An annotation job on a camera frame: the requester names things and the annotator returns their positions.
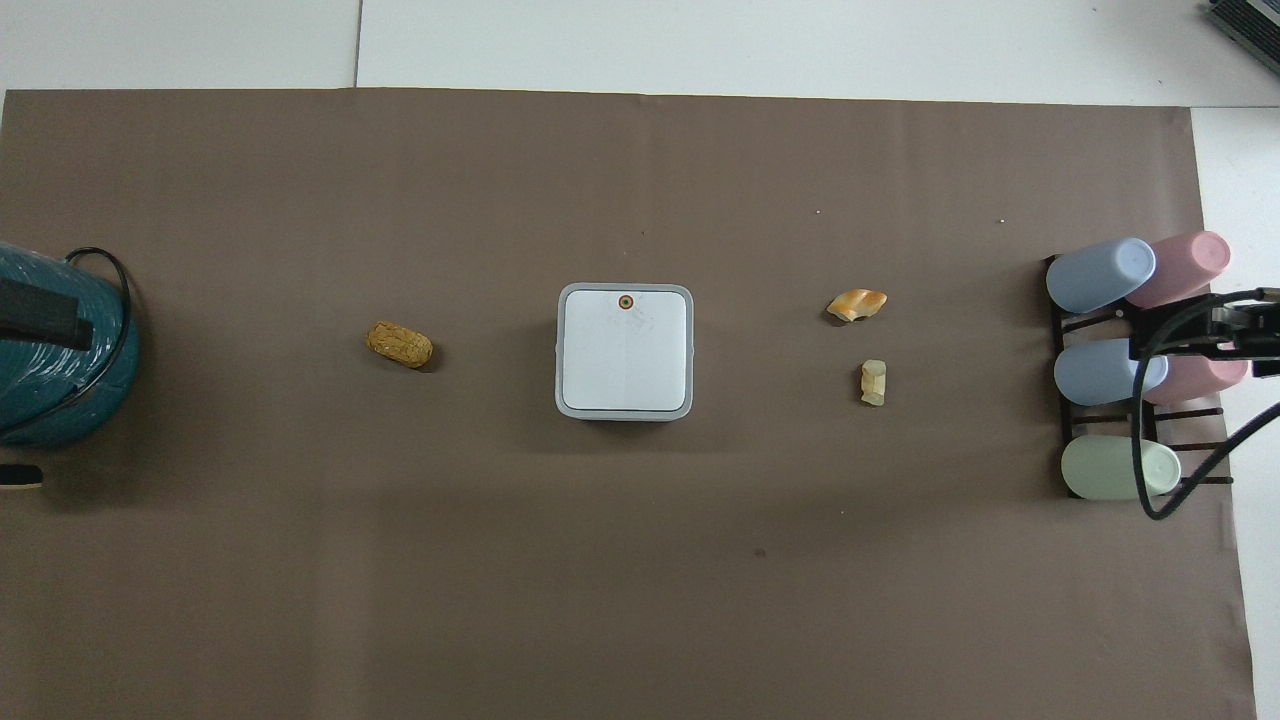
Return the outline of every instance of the white square box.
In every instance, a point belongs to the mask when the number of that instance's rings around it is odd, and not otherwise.
[[[580,420],[669,421],[694,402],[694,297],[678,284],[561,291],[556,406]]]

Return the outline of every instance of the blue cup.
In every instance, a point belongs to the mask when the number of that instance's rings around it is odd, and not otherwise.
[[[1110,240],[1060,255],[1048,266],[1048,295],[1068,313],[1092,313],[1142,287],[1156,252],[1137,237]]]
[[[1129,338],[1073,345],[1053,363],[1059,392],[1076,405],[1105,405],[1133,397],[1138,361],[1129,360]],[[1165,382],[1169,359],[1157,355],[1147,366],[1143,392]]]

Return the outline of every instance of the brown paper backdrop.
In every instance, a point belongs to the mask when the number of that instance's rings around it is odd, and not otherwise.
[[[1201,222],[1183,109],[10,92],[3,238],[145,355],[0,497],[0,715],[1252,717],[1229,488],[1056,474],[1041,259]],[[575,281],[690,288],[689,418],[557,414]]]

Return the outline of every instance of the black object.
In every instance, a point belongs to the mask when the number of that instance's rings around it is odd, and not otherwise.
[[[88,350],[93,323],[77,316],[79,299],[0,278],[0,340]]]
[[[45,473],[35,465],[0,465],[0,489],[28,488],[45,482]]]
[[[1244,307],[1230,306],[1233,302],[1245,301],[1254,301],[1257,305]],[[1176,305],[1174,310],[1161,306],[1143,313],[1155,313],[1151,318],[1160,318],[1160,324],[1155,329],[1148,327],[1140,343],[1137,338],[1130,341],[1130,355],[1137,356],[1138,370],[1134,374],[1133,398],[1130,400],[1129,441],[1134,483],[1138,487],[1138,500],[1142,502],[1143,512],[1152,520],[1164,520],[1172,515],[1187,497],[1201,483],[1206,482],[1208,474],[1228,454],[1235,450],[1242,442],[1249,439],[1253,433],[1266,427],[1267,423],[1280,416],[1280,402],[1276,402],[1245,423],[1244,427],[1231,433],[1225,442],[1217,446],[1201,462],[1199,468],[1196,468],[1196,471],[1189,478],[1183,479],[1181,487],[1174,491],[1169,501],[1157,510],[1152,506],[1151,496],[1147,493],[1147,477],[1142,466],[1142,384],[1147,379],[1147,369],[1151,366],[1152,357],[1167,352],[1196,352],[1196,347],[1207,350],[1208,346],[1213,346],[1213,350],[1220,350],[1213,345],[1213,340],[1219,340],[1222,343],[1234,343],[1236,348],[1258,348],[1262,354],[1260,359],[1268,363],[1266,368],[1274,369],[1275,365],[1271,363],[1276,357],[1268,351],[1274,350],[1274,340],[1280,334],[1280,327],[1276,327],[1274,322],[1267,324],[1267,320],[1274,316],[1277,304],[1280,304],[1280,290],[1260,287],[1257,290],[1229,292],[1226,295],[1202,295],[1189,301],[1184,300],[1170,304]],[[1213,334],[1219,332],[1222,333],[1221,338]],[[1229,356],[1251,357],[1245,351]]]
[[[1239,300],[1254,305],[1228,307]],[[1230,296],[1206,293],[1148,310],[1132,307],[1133,340],[1129,357],[1138,360],[1157,332],[1155,355],[1203,355],[1213,360],[1257,360],[1253,375],[1276,374],[1280,360],[1280,290],[1258,288]]]
[[[1210,0],[1207,17],[1263,65],[1280,73],[1280,0]]]

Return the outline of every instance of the pink cup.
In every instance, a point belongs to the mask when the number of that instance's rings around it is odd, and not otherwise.
[[[1201,231],[1151,243],[1156,272],[1126,296],[1138,307],[1155,307],[1190,297],[1231,263],[1231,247],[1216,232]]]
[[[1210,360],[1202,355],[1169,355],[1165,382],[1143,393],[1155,405],[1172,405],[1221,392],[1249,374],[1248,360]]]

